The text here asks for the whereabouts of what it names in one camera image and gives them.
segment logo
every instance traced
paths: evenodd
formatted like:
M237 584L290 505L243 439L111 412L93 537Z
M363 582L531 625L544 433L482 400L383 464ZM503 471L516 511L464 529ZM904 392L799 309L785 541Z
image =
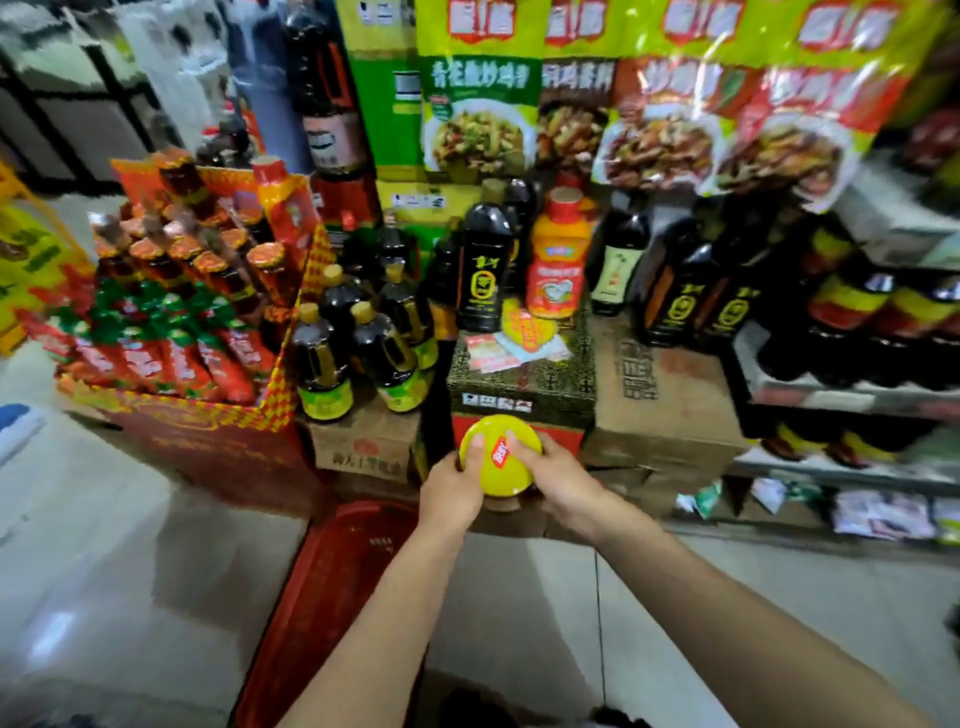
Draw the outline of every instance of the logo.
M496 441L496 447L493 448L493 452L490 453L490 459L497 468L503 468L509 456L510 451L507 449L507 439L501 437Z

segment seasoning packet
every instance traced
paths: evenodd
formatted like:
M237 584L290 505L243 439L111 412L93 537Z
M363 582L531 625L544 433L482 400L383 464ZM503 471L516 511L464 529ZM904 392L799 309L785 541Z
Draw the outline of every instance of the seasoning packet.
M419 0L429 181L472 184L533 165L549 9L547 0Z
M627 13L593 179L716 191L736 119L762 79L768 0L646 0Z
M761 88L718 173L720 191L792 187L805 209L830 208L932 42L919 27L926 5L783 3Z
M537 165L589 175L610 120L632 0L552 0L543 44Z

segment yellow lid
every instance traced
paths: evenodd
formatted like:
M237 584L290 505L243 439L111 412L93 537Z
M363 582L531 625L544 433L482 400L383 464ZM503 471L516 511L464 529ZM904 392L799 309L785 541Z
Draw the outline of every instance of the yellow lid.
M528 448L543 452L543 445L534 429L513 415L490 415L467 430L460 444L460 463L467 459L467 450L474 435L484 437L484 458L480 467L483 492L493 497L512 497L526 490L534 481L533 474L507 449L507 430Z

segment stir-fry dish picture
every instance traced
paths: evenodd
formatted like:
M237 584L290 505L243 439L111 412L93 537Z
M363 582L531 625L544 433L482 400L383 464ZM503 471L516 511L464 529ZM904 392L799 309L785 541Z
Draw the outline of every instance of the stir-fry dish picture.
M749 192L761 185L796 184L811 197L836 184L843 150L825 136L785 125L761 132L720 167L723 189Z
M624 121L604 159L607 180L618 187L669 187L678 177L703 180L713 165L713 140L680 117Z
M589 173L607 119L569 105L542 111L537 124L537 163Z
M442 170L460 160L488 175L522 171L523 131L489 111L461 111L437 129L433 157Z

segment cardboard box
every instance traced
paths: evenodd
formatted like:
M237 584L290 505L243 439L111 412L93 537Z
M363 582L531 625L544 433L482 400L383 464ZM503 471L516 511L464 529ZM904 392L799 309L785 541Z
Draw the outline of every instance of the cardboard box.
M401 483L423 482L427 467L419 410L397 414L367 389L354 392L354 400L353 410L338 422L321 425L299 419L313 440L317 467Z
M748 448L720 361L639 344L625 315L589 318L596 426L580 460L599 468L678 466L709 483Z

